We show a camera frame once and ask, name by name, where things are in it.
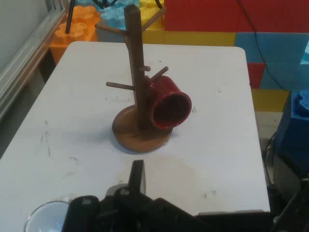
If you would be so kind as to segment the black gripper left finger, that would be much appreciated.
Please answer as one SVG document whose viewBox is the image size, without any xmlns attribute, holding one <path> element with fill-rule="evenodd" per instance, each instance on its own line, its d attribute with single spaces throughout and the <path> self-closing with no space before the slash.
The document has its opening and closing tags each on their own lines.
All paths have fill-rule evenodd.
<svg viewBox="0 0 309 232">
<path fill-rule="evenodd" d="M 144 194 L 144 161 L 132 163 L 128 184 L 99 200 L 81 196 L 69 204 L 64 221 L 66 232 L 198 232 L 194 216 L 162 198 Z"/>
</svg>

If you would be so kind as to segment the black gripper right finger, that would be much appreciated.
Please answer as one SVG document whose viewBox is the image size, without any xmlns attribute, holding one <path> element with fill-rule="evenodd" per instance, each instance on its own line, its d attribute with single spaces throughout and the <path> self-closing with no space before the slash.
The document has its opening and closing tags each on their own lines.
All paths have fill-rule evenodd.
<svg viewBox="0 0 309 232">
<path fill-rule="evenodd" d="M 273 219 L 272 232 L 307 232 L 309 230 L 309 174 L 287 155 L 274 158 L 273 181 L 282 198 L 287 201 Z"/>
</svg>

